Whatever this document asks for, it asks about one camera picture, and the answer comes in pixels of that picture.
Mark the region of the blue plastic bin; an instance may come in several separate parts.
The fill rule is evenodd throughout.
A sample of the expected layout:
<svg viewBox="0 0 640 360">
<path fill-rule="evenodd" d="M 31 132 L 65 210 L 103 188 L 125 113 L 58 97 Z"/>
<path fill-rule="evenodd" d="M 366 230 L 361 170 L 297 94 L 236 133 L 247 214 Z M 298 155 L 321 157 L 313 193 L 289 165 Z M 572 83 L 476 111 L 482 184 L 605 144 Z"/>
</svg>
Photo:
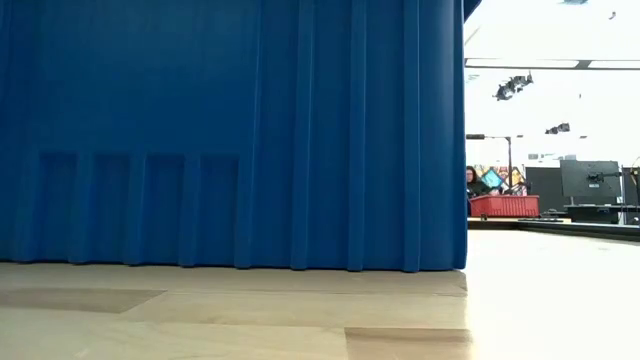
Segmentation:
<svg viewBox="0 0 640 360">
<path fill-rule="evenodd" d="M 0 261 L 458 270 L 481 0 L 0 0 Z"/>
</svg>

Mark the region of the red plastic bin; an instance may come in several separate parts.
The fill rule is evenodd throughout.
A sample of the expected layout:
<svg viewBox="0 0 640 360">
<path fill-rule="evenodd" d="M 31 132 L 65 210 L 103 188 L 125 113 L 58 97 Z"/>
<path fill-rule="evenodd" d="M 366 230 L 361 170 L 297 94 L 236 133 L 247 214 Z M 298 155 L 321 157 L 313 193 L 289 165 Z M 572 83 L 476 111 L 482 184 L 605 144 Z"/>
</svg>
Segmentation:
<svg viewBox="0 0 640 360">
<path fill-rule="evenodd" d="M 486 195 L 470 200 L 472 217 L 534 218 L 540 215 L 539 197 Z"/>
</svg>

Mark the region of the person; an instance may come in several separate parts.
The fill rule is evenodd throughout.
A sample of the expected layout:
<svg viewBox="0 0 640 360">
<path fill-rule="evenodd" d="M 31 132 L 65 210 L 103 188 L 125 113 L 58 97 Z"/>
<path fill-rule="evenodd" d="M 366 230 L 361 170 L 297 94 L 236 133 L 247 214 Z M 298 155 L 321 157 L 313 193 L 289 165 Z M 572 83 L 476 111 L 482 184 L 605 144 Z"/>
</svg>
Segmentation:
<svg viewBox="0 0 640 360">
<path fill-rule="evenodd" d="M 472 166 L 466 167 L 466 186 L 469 199 L 490 195 L 493 189 L 484 183 Z"/>
</svg>

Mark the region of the black pole stand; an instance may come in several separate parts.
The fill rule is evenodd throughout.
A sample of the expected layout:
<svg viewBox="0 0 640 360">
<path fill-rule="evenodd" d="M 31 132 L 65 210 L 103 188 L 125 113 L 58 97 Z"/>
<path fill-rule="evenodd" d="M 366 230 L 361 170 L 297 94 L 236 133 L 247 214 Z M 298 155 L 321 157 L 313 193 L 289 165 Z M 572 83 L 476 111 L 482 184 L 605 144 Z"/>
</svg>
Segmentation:
<svg viewBox="0 0 640 360">
<path fill-rule="evenodd" d="M 467 186 L 467 193 L 472 197 L 478 197 L 481 195 L 508 195 L 513 186 L 512 179 L 512 171 L 513 171 L 513 158 L 512 158 L 512 137 L 511 136 L 488 136 L 485 134 L 466 134 L 466 140 L 486 140 L 486 139 L 504 139 L 507 142 L 507 157 L 508 157 L 508 166 L 507 166 L 507 189 L 500 190 L 499 188 L 491 188 L 490 190 L 487 188 L 481 192 L 476 192 L 473 188 L 469 188 Z"/>
</svg>

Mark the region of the black partition panel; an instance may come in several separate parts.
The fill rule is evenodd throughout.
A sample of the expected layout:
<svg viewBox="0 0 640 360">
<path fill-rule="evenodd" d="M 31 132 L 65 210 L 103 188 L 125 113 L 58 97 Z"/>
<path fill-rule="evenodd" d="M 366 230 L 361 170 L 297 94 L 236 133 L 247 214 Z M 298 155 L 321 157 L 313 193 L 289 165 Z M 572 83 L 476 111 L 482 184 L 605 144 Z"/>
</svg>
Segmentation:
<svg viewBox="0 0 640 360">
<path fill-rule="evenodd" d="M 527 167 L 528 193 L 539 197 L 540 212 L 563 211 L 565 198 L 559 168 Z"/>
</svg>

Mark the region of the dark grey monitor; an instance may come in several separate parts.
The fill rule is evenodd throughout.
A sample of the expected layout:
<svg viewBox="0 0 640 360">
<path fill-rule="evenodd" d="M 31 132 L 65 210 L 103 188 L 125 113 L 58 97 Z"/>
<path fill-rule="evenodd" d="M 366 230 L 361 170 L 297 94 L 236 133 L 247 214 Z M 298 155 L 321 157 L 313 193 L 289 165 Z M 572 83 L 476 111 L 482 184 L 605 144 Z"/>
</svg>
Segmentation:
<svg viewBox="0 0 640 360">
<path fill-rule="evenodd" d="M 565 197 L 620 197 L 622 173 L 616 161 L 561 160 Z"/>
</svg>

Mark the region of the black background desk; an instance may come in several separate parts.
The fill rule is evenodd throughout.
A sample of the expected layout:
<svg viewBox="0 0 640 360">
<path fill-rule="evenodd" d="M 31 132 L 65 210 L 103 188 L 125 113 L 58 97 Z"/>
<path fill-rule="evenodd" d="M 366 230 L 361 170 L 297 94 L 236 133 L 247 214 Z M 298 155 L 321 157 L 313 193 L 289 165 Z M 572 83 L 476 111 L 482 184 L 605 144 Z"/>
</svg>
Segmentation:
<svg viewBox="0 0 640 360">
<path fill-rule="evenodd" d="M 572 222 L 607 225 L 640 225 L 640 206 L 624 204 L 566 205 Z"/>
</svg>

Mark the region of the colourful wall artwork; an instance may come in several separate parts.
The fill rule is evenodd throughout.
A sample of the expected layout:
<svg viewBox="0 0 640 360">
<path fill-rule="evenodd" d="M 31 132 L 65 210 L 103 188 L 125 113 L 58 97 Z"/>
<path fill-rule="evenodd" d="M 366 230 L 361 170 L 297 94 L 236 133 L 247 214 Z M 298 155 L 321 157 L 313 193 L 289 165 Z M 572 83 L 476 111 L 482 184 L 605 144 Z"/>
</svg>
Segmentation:
<svg viewBox="0 0 640 360">
<path fill-rule="evenodd" d="M 529 192 L 525 173 L 516 166 L 474 165 L 473 168 L 482 182 L 503 194 L 526 196 Z"/>
</svg>

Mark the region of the black aluminium table frame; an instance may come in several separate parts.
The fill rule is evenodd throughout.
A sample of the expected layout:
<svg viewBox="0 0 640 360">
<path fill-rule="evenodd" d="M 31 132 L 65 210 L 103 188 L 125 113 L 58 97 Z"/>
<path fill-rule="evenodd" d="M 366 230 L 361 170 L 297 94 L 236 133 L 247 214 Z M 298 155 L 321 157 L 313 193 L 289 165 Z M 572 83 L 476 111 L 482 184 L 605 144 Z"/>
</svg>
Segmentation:
<svg viewBox="0 0 640 360">
<path fill-rule="evenodd" d="M 640 243 L 640 226 L 469 218 L 470 230 L 526 231 Z"/>
</svg>

